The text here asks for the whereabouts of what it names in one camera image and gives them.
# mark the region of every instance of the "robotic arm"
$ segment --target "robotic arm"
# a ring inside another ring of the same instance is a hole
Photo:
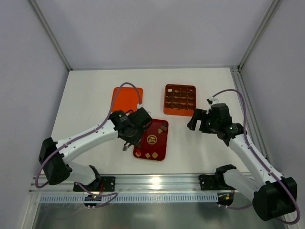
[[[69,180],[83,184],[89,191],[98,189],[101,184],[101,176],[95,167],[82,166],[72,162],[72,160],[89,149],[116,138],[121,138],[130,145],[140,147],[141,136],[151,123],[152,118],[144,108],[140,108],[128,116],[123,111],[115,111],[102,128],[98,129],[101,124],[97,124],[80,134],[58,142],[54,142],[51,137],[45,139],[39,155],[40,164],[59,146],[65,146],[43,168],[48,183],[56,185],[64,180]],[[88,132],[93,132],[93,134],[80,137]],[[69,144],[71,139],[78,137],[78,140]]]
[[[215,98],[208,99],[209,110],[196,109],[187,124],[195,130],[198,120],[201,121],[199,131],[217,134],[243,161],[252,174],[253,179],[244,176],[232,165],[218,168],[215,173],[220,187],[231,186],[252,201],[257,215],[264,221],[295,211],[295,206],[281,187],[278,177],[296,200],[297,184],[291,178],[284,178],[263,157],[239,123],[232,123],[229,108]]]

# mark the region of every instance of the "orange lid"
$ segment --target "orange lid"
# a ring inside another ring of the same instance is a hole
[[[116,92],[118,91],[118,89],[119,88],[116,87],[113,90],[111,102],[113,101],[113,98],[114,98]],[[142,101],[143,89],[139,88],[139,87],[137,87],[137,89],[140,93],[140,97],[141,97],[141,101]],[[120,110],[122,110],[124,112],[127,112],[129,110],[136,111],[138,103],[139,103],[139,96],[138,96],[137,91],[133,87],[123,87],[120,90],[119,95],[115,101],[112,112],[120,111]]]

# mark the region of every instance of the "gray floor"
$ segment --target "gray floor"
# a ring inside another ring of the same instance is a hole
[[[248,204],[235,195],[232,206]],[[253,208],[229,210],[215,203],[115,204],[87,210],[83,204],[40,204],[35,229],[284,229],[264,222]]]

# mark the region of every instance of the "gray wall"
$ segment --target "gray wall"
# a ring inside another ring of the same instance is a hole
[[[36,0],[71,67],[237,65],[272,0]]]
[[[68,72],[26,0],[0,7],[0,228],[20,224]]]
[[[283,1],[242,73],[274,167],[305,214],[305,1]]]

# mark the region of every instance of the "circular logo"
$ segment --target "circular logo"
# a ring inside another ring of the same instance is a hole
[[[148,144],[150,144],[150,145],[156,144],[157,141],[158,141],[158,139],[157,139],[157,137],[156,137],[155,135],[149,135],[149,136],[147,137],[147,142],[148,142]]]

